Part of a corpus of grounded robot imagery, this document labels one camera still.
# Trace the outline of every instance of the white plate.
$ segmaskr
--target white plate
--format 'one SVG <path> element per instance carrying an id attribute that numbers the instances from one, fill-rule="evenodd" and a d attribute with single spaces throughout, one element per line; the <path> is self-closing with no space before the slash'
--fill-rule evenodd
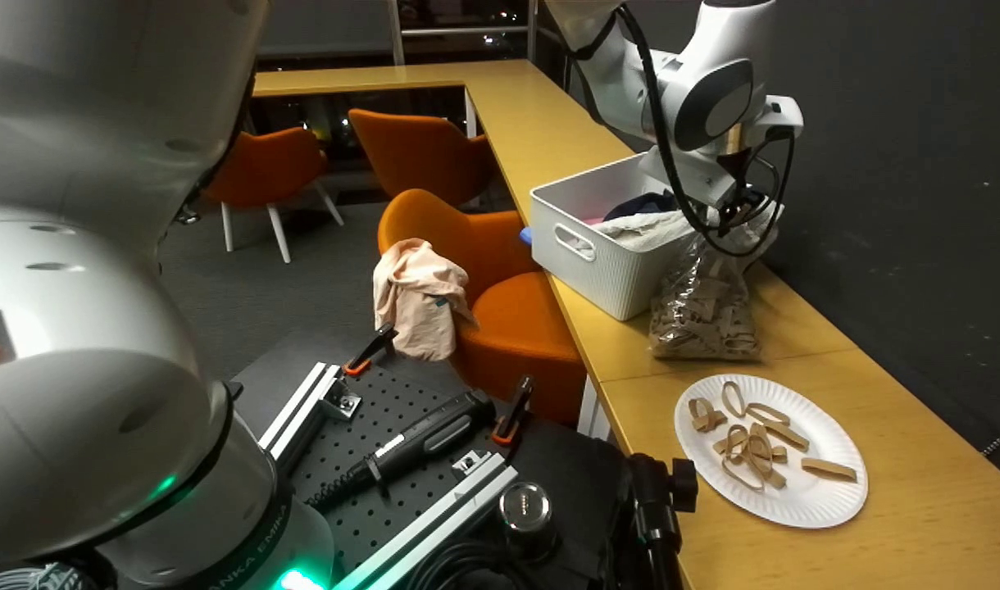
<path id="1" fill-rule="evenodd" d="M 753 493 L 726 472 L 721 457 L 714 452 L 714 442 L 726 441 L 730 424 L 748 427 L 748 419 L 737 419 L 728 412 L 728 407 L 721 399 L 726 380 L 737 383 L 744 402 L 766 402 L 766 407 L 787 412 L 790 427 L 811 441 L 808 452 L 798 452 L 793 447 L 787 447 L 787 467 L 776 467 L 776 472 L 787 477 L 787 490 Z M 692 409 L 689 409 L 692 397 L 705 397 L 714 409 L 726 409 L 728 424 L 713 434 L 694 434 Z M 737 504 L 759 517 L 766 517 L 766 523 L 776 523 L 787 529 L 836 529 L 844 523 L 853 523 L 866 504 L 869 479 L 866 479 L 861 457 L 858 457 L 856 442 L 848 441 L 848 434 L 832 418 L 825 418 L 818 402 L 811 402 L 808 397 L 799 397 L 775 380 L 762 380 L 762 377 L 748 377 L 748 374 L 714 374 L 714 377 L 694 380 L 673 409 L 673 430 L 676 430 L 683 450 L 689 452 L 689 458 L 694 464 L 694 472 L 730 504 Z M 818 457 L 818 458 L 853 467 L 858 479 L 836 483 L 836 479 L 811 477 L 799 470 L 799 457 Z"/>

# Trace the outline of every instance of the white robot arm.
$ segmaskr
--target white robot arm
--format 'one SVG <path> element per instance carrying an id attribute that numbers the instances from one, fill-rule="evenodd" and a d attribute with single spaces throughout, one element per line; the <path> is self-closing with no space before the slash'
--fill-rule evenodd
<path id="1" fill-rule="evenodd" d="M 654 52 L 621 0 L 544 4 L 597 114 L 655 142 L 649 174 L 673 185 L 694 231 L 717 241 L 779 199 L 787 172 L 753 159 L 770 142 L 793 142 L 802 114 L 787 94 L 763 94 L 775 0 L 702 0 L 683 52 Z"/>
<path id="2" fill-rule="evenodd" d="M 327 566 L 325 523 L 281 497 L 154 278 L 265 14 L 0 0 L 0 566 L 94 550 L 127 587 L 269 587 L 293 547 Z"/>

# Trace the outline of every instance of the orange chair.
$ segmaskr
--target orange chair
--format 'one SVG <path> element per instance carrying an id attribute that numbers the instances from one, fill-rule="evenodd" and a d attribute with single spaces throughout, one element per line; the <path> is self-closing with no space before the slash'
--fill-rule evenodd
<path id="1" fill-rule="evenodd" d="M 347 122 L 387 198 L 422 186 L 462 208 L 500 181 L 489 139 L 466 139 L 448 118 L 350 110 Z"/>
<path id="2" fill-rule="evenodd" d="M 279 208 L 316 190 L 338 225 L 346 225 L 332 195 L 320 186 L 327 159 L 304 129 L 281 129 L 269 136 L 236 136 L 229 154 L 217 167 L 203 198 L 219 202 L 224 242 L 234 252 L 229 210 L 265 210 L 281 264 L 293 264 L 289 241 L 281 234 Z"/>
<path id="3" fill-rule="evenodd" d="M 511 397 L 531 374 L 531 412 L 575 427 L 584 393 L 584 364 L 568 335 L 549 277 L 518 241 L 516 210 L 462 212 L 430 190 L 402 190 L 376 222 L 376 249 L 398 241 L 430 241 L 434 249 L 470 272 L 466 302 L 474 326 L 458 326 L 454 353 L 466 383 Z"/>

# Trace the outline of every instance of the chair leg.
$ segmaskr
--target chair leg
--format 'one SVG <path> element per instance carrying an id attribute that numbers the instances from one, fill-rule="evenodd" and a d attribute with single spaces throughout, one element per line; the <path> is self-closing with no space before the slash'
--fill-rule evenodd
<path id="1" fill-rule="evenodd" d="M 229 222 L 229 208 L 219 202 L 219 212 L 224 212 L 224 242 L 226 242 L 226 252 L 234 252 L 234 222 Z"/>
<path id="2" fill-rule="evenodd" d="M 265 212 L 269 212 L 269 222 L 273 222 L 273 235 L 276 235 L 276 245 L 279 245 L 279 258 L 289 265 L 289 264 L 293 264 L 293 249 L 289 249 L 289 235 L 281 234 L 279 210 L 276 210 L 276 208 L 265 208 Z"/>
<path id="3" fill-rule="evenodd" d="M 332 210 L 336 222 L 346 225 L 346 218 L 338 212 L 332 195 L 320 185 L 312 185 L 312 190 L 325 199 L 325 208 Z"/>

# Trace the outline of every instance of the wooden counter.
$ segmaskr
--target wooden counter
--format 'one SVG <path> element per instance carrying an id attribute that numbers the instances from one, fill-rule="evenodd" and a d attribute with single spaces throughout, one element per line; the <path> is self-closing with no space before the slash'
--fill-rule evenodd
<path id="1" fill-rule="evenodd" d="M 327 94 L 462 85 L 496 144 L 516 202 L 531 186 L 631 151 L 531 63 L 262 71 L 256 94 Z M 553 282 L 565 317 L 628 452 L 683 457 L 678 393 L 708 374 L 759 374 L 811 397 L 856 441 L 869 470 L 861 514 L 832 531 L 766 526 L 705 483 L 683 514 L 683 566 L 700 590 L 1000 587 L 1000 472 L 923 407 L 866 351 L 763 265 L 751 272 L 762 364 L 670 364 L 647 326 L 621 326 Z"/>

